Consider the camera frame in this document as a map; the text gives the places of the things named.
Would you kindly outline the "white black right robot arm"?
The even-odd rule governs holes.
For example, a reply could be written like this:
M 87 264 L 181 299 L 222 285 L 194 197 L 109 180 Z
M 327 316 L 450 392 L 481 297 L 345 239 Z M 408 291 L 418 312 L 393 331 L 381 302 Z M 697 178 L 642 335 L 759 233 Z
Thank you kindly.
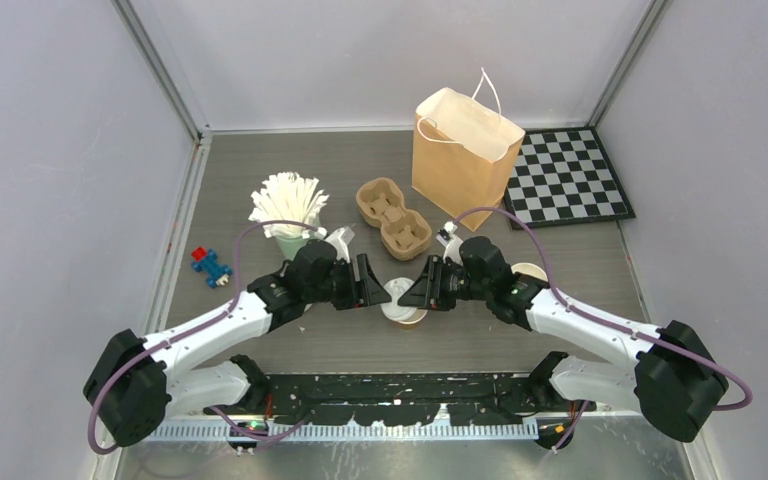
M 524 389 L 544 410 L 566 401 L 591 401 L 641 414 L 662 434 L 693 441 L 728 390 L 725 375 L 696 332 L 672 321 L 656 327 L 581 303 L 553 288 L 531 264 L 510 265 L 484 236 L 451 239 L 444 256 L 432 255 L 402 307 L 449 311 L 480 301 L 499 320 L 569 341 L 597 356 L 592 362 L 550 352 Z

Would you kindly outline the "white plastic cup lid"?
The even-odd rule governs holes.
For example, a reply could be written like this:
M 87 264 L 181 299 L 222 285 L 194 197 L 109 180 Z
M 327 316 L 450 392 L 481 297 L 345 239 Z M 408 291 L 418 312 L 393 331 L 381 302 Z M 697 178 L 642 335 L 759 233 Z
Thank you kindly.
M 413 281 L 405 277 L 394 278 L 384 285 L 385 291 L 391 297 L 390 302 L 381 305 L 381 311 L 387 319 L 402 325 L 412 325 L 426 316 L 426 310 L 399 304 L 401 297 L 412 285 Z

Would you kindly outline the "brown paper takeout bag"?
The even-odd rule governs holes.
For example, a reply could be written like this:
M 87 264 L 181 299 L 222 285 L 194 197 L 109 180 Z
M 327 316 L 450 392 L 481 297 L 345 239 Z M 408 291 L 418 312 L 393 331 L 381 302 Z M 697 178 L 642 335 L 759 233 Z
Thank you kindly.
M 525 136 L 485 71 L 471 95 L 444 87 L 415 109 L 412 188 L 474 231 L 499 207 Z

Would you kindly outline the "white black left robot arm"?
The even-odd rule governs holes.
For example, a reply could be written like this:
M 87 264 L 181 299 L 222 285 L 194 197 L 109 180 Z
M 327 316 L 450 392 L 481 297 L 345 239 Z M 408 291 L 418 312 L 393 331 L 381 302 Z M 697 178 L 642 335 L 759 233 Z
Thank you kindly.
M 130 329 L 119 332 L 83 387 L 91 405 L 91 449 L 105 455 L 130 447 L 166 417 L 203 407 L 233 405 L 244 414 L 256 413 L 267 389 L 252 362 L 226 361 L 215 368 L 203 362 L 300 318 L 311 305 L 349 310 L 391 299 L 366 255 L 350 260 L 346 247 L 311 240 L 278 271 L 205 314 L 146 337 Z

